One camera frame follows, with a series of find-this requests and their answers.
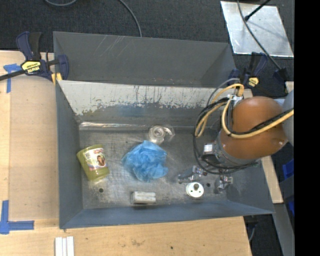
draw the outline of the stain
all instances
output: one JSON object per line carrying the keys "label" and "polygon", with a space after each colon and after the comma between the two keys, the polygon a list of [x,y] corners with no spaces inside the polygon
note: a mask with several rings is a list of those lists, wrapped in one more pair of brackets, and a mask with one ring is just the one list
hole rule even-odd
{"label": "stain", "polygon": [[137,247],[142,246],[145,241],[146,241],[146,240],[143,240],[142,242],[137,242],[135,239],[132,239],[132,240],[131,240],[132,245],[133,245],[133,246],[137,246]]}

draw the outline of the bin floor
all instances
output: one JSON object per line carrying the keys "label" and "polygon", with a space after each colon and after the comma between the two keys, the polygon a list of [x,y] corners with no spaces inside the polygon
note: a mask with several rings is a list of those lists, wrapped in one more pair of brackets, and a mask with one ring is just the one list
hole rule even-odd
{"label": "bin floor", "polygon": [[[102,144],[110,169],[110,174],[98,181],[89,181],[84,170],[81,169],[83,207],[96,209],[133,206],[131,194],[135,191],[155,192],[157,205],[183,204],[195,200],[186,193],[187,182],[178,182],[179,174],[197,165],[193,153],[192,131],[191,127],[175,128],[173,139],[164,141],[160,145],[167,152],[164,165],[168,167],[167,175],[145,182],[138,180],[134,173],[125,169],[121,159],[134,146],[148,139],[148,129],[81,130],[81,147]],[[199,150],[202,151],[203,144],[211,140],[212,136],[209,134],[197,139]],[[214,193],[217,178],[219,178],[218,175],[212,174],[198,177],[198,182],[204,187],[204,194],[196,200],[226,200],[225,193]]]}

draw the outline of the printed label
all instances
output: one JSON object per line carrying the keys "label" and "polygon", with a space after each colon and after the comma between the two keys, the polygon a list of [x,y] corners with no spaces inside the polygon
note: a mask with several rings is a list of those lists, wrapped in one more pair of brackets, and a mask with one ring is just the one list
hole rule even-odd
{"label": "printed label", "polygon": [[107,166],[106,156],[103,148],[95,148],[83,152],[83,156],[90,171]]}

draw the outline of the yellow cup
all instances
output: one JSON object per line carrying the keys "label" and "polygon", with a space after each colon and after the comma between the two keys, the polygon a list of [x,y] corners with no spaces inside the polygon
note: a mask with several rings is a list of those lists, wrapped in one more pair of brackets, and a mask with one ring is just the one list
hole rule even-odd
{"label": "yellow cup", "polygon": [[89,181],[102,179],[110,173],[102,144],[86,147],[76,156]]}

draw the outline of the blue tape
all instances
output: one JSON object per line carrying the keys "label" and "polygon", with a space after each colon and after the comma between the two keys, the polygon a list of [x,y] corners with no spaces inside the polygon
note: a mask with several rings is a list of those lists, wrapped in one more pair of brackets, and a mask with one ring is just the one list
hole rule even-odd
{"label": "blue tape", "polygon": [[9,215],[9,200],[2,201],[0,234],[8,235],[10,231],[15,230],[33,230],[34,220],[26,221],[8,221]]}
{"label": "blue tape", "polygon": [[[3,68],[8,73],[21,70],[21,67],[19,65],[17,65],[16,63],[15,64],[4,65]],[[11,78],[8,78],[8,80],[6,82],[6,93],[8,94],[10,92],[11,92]]]}

